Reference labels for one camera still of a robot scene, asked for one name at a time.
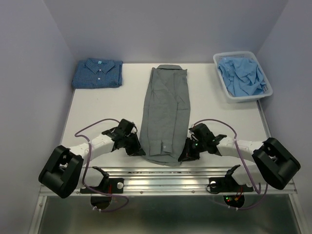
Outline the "grey long sleeve shirt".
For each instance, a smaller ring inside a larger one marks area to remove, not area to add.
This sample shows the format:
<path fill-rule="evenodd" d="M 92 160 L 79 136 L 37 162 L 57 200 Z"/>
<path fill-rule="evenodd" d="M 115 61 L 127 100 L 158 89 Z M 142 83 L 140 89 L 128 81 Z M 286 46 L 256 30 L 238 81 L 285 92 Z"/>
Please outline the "grey long sleeve shirt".
<path fill-rule="evenodd" d="M 144 159 L 179 166 L 190 121 L 187 70 L 162 64 L 151 70 L 143 106 L 139 141 Z"/>

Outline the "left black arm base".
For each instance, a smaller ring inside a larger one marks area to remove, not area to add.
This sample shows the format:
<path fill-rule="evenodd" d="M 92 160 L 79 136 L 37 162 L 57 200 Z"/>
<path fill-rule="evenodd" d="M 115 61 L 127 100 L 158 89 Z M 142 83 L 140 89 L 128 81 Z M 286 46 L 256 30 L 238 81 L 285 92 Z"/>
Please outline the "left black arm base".
<path fill-rule="evenodd" d="M 124 188 L 124 178 L 110 178 L 103 179 L 102 182 L 96 186 L 91 188 L 81 188 L 81 194 L 96 194 L 97 192 L 105 193 L 105 194 L 122 194 Z"/>

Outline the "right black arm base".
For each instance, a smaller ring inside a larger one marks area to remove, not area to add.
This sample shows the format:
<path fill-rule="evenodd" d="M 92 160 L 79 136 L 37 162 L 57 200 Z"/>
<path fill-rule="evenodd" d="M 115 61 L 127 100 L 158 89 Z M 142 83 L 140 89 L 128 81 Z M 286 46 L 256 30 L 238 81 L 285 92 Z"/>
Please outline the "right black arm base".
<path fill-rule="evenodd" d="M 219 193 L 236 193 L 236 192 L 253 192 L 252 187 L 247 185 L 239 185 L 231 177 L 211 177 L 206 186 L 206 191 L 211 194 Z"/>

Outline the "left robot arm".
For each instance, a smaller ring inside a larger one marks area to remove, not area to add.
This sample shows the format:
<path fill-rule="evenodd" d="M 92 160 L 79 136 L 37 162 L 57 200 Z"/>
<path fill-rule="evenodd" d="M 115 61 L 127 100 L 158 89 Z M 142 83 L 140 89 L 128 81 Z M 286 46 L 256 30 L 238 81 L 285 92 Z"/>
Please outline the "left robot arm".
<path fill-rule="evenodd" d="M 144 156 L 145 152 L 138 140 L 137 127 L 134 123 L 122 119 L 118 126 L 103 131 L 90 140 L 78 131 L 75 137 L 83 137 L 86 143 L 65 147 L 57 146 L 39 174 L 39 182 L 61 198 L 67 198 L 76 188 L 84 186 L 86 172 L 83 166 L 90 161 L 121 148 L 128 156 Z"/>

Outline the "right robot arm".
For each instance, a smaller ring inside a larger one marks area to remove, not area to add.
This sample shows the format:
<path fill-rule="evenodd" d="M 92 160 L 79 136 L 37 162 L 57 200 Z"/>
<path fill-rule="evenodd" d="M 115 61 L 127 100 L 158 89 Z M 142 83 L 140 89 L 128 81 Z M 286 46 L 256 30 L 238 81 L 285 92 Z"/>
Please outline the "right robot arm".
<path fill-rule="evenodd" d="M 189 130 L 191 135 L 185 141 L 180 162 L 198 160 L 202 152 L 241 160 L 224 176 L 209 179 L 210 193 L 236 192 L 239 188 L 252 192 L 261 184 L 283 190 L 301 168 L 299 161 L 273 137 L 265 141 L 237 140 L 235 136 L 214 135 L 204 123 Z"/>

